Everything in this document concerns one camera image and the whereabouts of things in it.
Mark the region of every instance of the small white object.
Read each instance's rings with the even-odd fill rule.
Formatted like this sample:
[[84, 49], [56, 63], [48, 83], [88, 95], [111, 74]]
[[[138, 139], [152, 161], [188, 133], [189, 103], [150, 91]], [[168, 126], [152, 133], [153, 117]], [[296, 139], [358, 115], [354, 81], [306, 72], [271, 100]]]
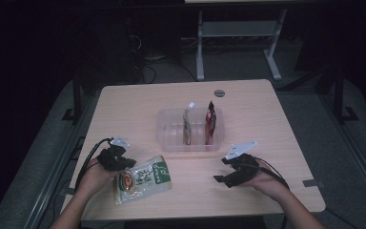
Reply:
[[191, 109], [193, 109], [194, 108], [194, 106], [195, 106], [195, 104], [193, 103], [193, 102], [191, 102], [190, 104], [189, 104], [189, 111], [191, 110]]
[[122, 135], [120, 135], [118, 138], [113, 139], [110, 142], [110, 144], [111, 145], [116, 145], [116, 146], [121, 146], [121, 147], [124, 147], [124, 148], [129, 148], [130, 147], [130, 143], [127, 142], [127, 140]]
[[228, 152], [228, 154], [225, 156], [225, 158], [233, 159], [238, 156], [241, 156], [241, 155], [245, 154], [247, 151], [249, 151], [250, 149], [252, 149], [255, 145], [257, 145], [256, 141], [232, 144], [231, 150], [230, 150], [230, 152]]

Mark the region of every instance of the transparent plastic box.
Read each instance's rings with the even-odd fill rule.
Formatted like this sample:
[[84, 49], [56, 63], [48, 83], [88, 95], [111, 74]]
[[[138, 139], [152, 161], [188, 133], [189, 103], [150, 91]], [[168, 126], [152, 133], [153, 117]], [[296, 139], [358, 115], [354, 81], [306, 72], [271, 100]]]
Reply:
[[221, 109], [215, 107], [213, 144], [206, 145], [206, 114], [208, 107], [194, 107], [188, 114], [192, 126], [192, 143], [183, 139], [183, 114], [186, 108], [165, 108], [157, 114], [156, 138], [164, 152], [216, 151], [224, 140], [225, 127]]

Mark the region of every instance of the light wooden tabletop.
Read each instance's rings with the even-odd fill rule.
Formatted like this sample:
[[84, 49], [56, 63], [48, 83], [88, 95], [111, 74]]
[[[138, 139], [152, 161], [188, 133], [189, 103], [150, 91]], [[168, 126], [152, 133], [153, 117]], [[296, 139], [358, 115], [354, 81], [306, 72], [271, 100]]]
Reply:
[[[216, 97], [215, 90], [225, 96]], [[157, 113], [186, 107], [190, 102], [221, 109], [225, 139], [214, 152], [162, 152], [156, 140]], [[280, 206], [251, 187], [228, 188], [214, 180], [234, 171], [221, 162], [232, 143], [256, 140], [248, 154], [271, 163], [287, 180], [293, 193], [311, 212], [321, 212], [324, 200], [313, 179], [294, 133], [268, 80], [215, 81], [106, 87], [100, 95], [81, 156], [71, 181], [94, 144], [107, 137], [124, 136], [131, 148], [124, 154], [137, 165], [154, 156], [165, 157], [172, 178], [170, 191], [134, 202], [114, 205], [112, 182], [89, 202], [82, 219], [173, 219], [251, 216], [282, 213]]]

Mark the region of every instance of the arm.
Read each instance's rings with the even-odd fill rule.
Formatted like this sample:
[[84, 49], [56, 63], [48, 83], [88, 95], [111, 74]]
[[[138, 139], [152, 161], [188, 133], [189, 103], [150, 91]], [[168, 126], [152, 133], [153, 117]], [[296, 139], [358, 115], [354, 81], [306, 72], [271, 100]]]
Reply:
[[[262, 161], [258, 163], [269, 169]], [[250, 184], [257, 191], [277, 201], [294, 228], [325, 228], [290, 190], [269, 175], [258, 171]]]
[[112, 177], [117, 175], [118, 172], [107, 171], [102, 165], [98, 164], [96, 158], [92, 159], [88, 164], [88, 170], [82, 177], [78, 190], [51, 228], [78, 228], [88, 201]]

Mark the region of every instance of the person's left hand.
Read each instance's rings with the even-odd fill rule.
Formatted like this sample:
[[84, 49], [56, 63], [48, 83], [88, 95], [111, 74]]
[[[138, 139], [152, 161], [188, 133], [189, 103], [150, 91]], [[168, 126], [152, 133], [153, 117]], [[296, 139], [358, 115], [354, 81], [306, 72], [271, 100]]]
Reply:
[[107, 171], [99, 163], [97, 158], [92, 159], [87, 166], [87, 171], [83, 175], [76, 192], [82, 192], [88, 197], [100, 191], [107, 182], [116, 177], [119, 171]]

